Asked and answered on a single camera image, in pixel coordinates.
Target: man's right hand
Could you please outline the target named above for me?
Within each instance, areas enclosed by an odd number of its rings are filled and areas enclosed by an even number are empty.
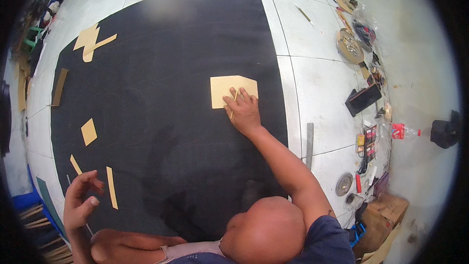
[[[97,179],[97,170],[82,173],[73,180],[65,194],[63,210],[63,225],[67,231],[73,231],[86,225],[88,217],[99,205],[95,196],[86,199],[86,192],[93,190],[102,196],[104,194],[103,187],[104,183]]]
[[[226,114],[230,118],[233,126],[243,135],[250,138],[259,129],[262,129],[261,116],[259,115],[258,99],[249,96],[244,88],[240,88],[236,95],[235,88],[231,87],[230,92],[236,100],[223,96]]]

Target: white tiled floor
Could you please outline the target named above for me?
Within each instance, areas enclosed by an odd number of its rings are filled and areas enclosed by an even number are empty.
[[[27,156],[33,172],[47,182],[54,203],[59,205],[56,206],[59,214],[63,195],[56,172],[50,171],[54,160],[50,108],[46,107],[50,104],[57,57],[81,30],[139,1],[64,0],[50,25],[51,32],[44,41],[47,45],[28,101]],[[337,197],[331,188],[343,172],[354,173],[358,168],[355,162],[359,158],[350,145],[362,130],[362,115],[351,117],[344,102],[350,91],[362,86],[364,80],[356,73],[358,67],[344,61],[337,52],[336,34],[343,25],[335,14],[335,3],[331,0],[262,2],[278,55],[290,149],[299,157],[306,156],[306,125],[314,122],[313,173],[325,188],[336,214],[345,214],[344,198]],[[314,26],[295,4],[311,18]],[[367,110],[367,119],[376,114],[374,107]],[[379,163],[383,166],[386,159]]]

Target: cardboard strip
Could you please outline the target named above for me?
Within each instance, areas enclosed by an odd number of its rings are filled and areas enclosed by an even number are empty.
[[[18,112],[26,109],[26,77],[24,71],[19,71],[18,76]]]
[[[57,80],[57,85],[55,85],[55,94],[51,106],[59,106],[60,98],[62,97],[63,84],[65,83],[65,78],[67,77],[68,70],[62,68],[60,71],[59,79]]]
[[[114,209],[117,208],[116,192],[114,190],[114,179],[113,179],[113,169],[106,166],[107,171],[107,184],[109,185],[109,194],[111,195],[111,203],[113,204]]]
[[[75,168],[76,173],[78,173],[78,175],[82,174],[82,170],[76,163],[75,157],[73,157],[73,155],[70,155],[70,162],[72,162],[73,168]]]
[[[95,49],[97,49],[97,48],[99,48],[99,47],[101,47],[101,46],[103,46],[103,45],[108,44],[110,41],[114,41],[116,38],[117,38],[117,34],[114,34],[113,36],[111,36],[111,37],[109,37],[109,38],[107,38],[107,39],[105,39],[105,40],[103,40],[103,41],[101,41],[101,42],[99,42],[99,43],[94,44],[93,47],[88,48],[87,50],[83,51],[83,57],[84,57],[85,55],[87,55],[88,53],[94,51]]]

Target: cardboard box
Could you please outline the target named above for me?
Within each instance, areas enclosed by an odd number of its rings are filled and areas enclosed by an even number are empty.
[[[387,236],[402,221],[409,202],[390,194],[382,194],[368,204],[362,219],[366,224],[366,233],[353,247],[356,257],[379,249]]]

